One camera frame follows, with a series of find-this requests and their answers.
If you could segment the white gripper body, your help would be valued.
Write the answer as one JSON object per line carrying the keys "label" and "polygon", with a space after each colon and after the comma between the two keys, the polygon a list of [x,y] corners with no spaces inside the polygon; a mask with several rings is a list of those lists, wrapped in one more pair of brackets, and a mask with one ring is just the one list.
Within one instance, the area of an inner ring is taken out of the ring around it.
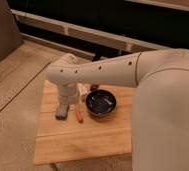
{"label": "white gripper body", "polygon": [[76,84],[59,85],[58,100],[61,104],[76,104],[79,101],[79,90]]}

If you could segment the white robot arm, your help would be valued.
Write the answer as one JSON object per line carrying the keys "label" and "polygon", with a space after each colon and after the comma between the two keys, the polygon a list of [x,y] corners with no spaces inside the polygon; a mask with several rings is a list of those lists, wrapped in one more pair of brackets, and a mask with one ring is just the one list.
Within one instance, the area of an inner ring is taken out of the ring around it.
{"label": "white robot arm", "polygon": [[49,65],[59,102],[78,83],[134,87],[133,171],[189,171],[189,50],[164,49],[79,64],[68,53]]}

